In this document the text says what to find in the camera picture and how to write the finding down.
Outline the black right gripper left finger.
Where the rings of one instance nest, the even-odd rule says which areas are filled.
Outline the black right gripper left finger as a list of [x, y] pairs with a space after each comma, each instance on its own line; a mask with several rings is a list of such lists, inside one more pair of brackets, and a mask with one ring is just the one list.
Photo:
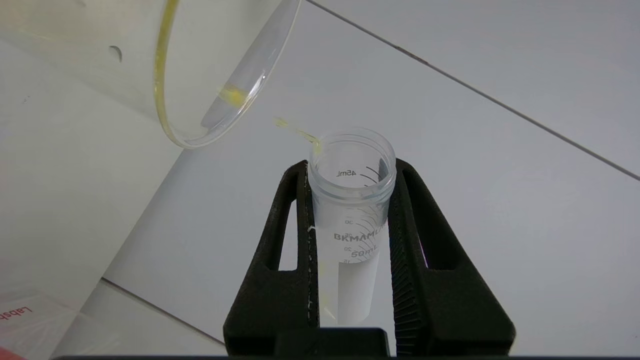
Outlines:
[[[307, 161], [289, 167], [278, 184], [253, 259], [223, 325], [229, 356], [275, 354], [281, 333], [318, 328], [317, 232]], [[291, 205], [295, 205], [295, 269], [280, 270]]]

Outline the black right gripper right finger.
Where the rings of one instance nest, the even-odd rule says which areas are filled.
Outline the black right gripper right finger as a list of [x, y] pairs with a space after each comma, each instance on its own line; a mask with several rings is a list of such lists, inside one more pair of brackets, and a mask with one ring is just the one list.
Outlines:
[[515, 325], [418, 171], [396, 161], [388, 231], [396, 353], [507, 356]]

